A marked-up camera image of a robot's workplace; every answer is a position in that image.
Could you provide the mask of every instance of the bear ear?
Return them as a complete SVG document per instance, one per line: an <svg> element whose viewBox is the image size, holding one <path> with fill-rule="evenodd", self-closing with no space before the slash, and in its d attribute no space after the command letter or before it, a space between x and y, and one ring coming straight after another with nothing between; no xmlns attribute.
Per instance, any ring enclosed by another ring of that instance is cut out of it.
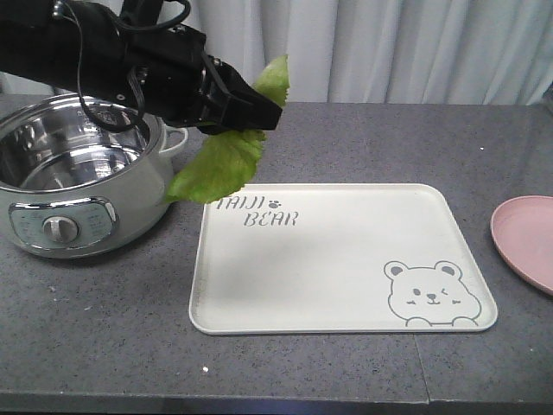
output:
<svg viewBox="0 0 553 415"><path fill-rule="evenodd" d="M392 280L397 277L397 275L407 270L409 270L409 267L403 262L399 261L390 261L388 264L384 265L384 274L386 274L386 277Z"/></svg>
<svg viewBox="0 0 553 415"><path fill-rule="evenodd" d="M434 269L441 272L445 272L451 277L454 277L457 279L461 278L461 276L463 275L461 268L459 268L459 266L455 265L453 262L449 262L449 261L437 262L436 265L434 266Z"/></svg>

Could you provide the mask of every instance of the control panel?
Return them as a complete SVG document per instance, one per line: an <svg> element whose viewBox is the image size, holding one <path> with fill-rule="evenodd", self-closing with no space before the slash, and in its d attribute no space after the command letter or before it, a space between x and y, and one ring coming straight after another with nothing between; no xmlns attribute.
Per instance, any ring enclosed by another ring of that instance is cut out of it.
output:
<svg viewBox="0 0 553 415"><path fill-rule="evenodd" d="M81 248L109 237L118 223L103 197L52 203L14 203L11 225L19 239L41 249Z"/></svg>

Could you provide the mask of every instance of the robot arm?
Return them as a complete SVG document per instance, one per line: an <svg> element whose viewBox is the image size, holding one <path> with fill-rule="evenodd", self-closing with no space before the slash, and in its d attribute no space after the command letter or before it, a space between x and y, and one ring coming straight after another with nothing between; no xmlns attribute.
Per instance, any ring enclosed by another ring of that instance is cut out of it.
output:
<svg viewBox="0 0 553 415"><path fill-rule="evenodd" d="M275 129L281 108L208 56L204 34L157 25L162 3L125 0L117 17L98 3L0 0L0 70L207 133Z"/></svg>

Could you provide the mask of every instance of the electric cooking pot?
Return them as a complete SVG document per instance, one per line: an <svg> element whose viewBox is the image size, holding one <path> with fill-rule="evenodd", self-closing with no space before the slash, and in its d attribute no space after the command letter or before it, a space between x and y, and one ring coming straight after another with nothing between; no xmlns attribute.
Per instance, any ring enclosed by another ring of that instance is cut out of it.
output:
<svg viewBox="0 0 553 415"><path fill-rule="evenodd" d="M108 122L130 110L86 98ZM181 141L167 148L168 134ZM110 251L146 232L163 216L171 157L188 133L144 115L133 129L112 133L83 113L76 94L61 95L0 121L0 233L22 249L50 258Z"/></svg>

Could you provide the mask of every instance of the pot handle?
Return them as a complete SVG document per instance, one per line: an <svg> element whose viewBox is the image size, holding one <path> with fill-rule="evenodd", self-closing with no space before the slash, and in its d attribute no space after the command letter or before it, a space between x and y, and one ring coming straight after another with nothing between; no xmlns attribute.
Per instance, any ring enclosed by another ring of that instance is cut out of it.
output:
<svg viewBox="0 0 553 415"><path fill-rule="evenodd" d="M178 133L179 135L181 135L182 136L181 141L175 144L173 147L169 147L166 149L165 146L167 145L167 138L173 133ZM188 129L175 128L169 125L165 125L165 134L163 134L163 145L162 145L163 150L159 151L159 155L164 158L170 158L172 156L179 154L184 149L184 146L186 145L187 140L188 140Z"/></svg>

